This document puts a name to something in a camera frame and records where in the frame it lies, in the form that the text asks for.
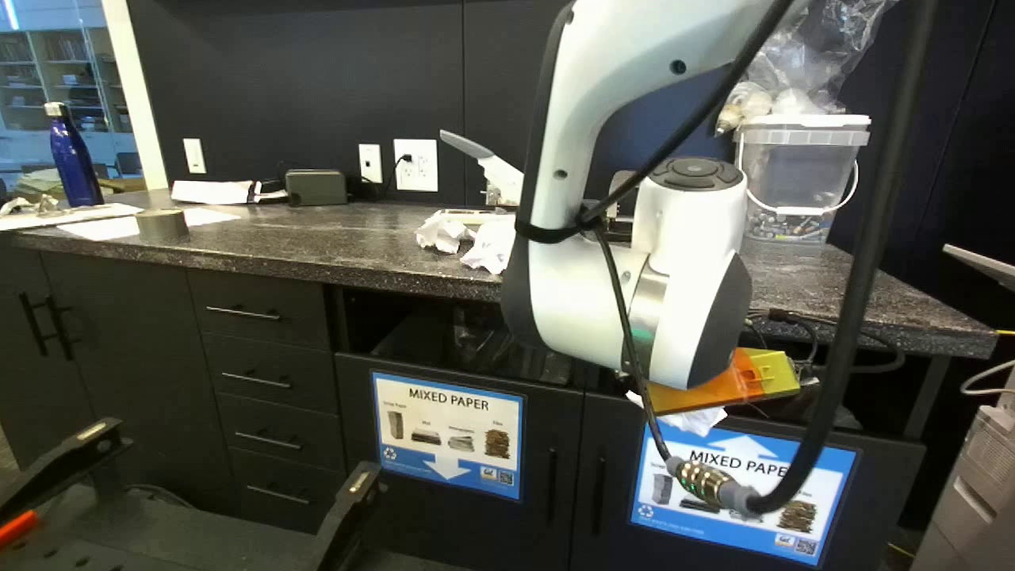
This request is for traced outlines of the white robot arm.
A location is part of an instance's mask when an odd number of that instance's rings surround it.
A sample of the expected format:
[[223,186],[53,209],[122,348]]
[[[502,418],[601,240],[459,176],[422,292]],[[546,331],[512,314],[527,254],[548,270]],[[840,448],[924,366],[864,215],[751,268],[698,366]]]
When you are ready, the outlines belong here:
[[790,6],[571,0],[556,17],[502,284],[512,332],[671,390],[729,368],[751,301],[741,172],[663,146],[606,194],[591,176],[620,110],[684,79],[740,77]]

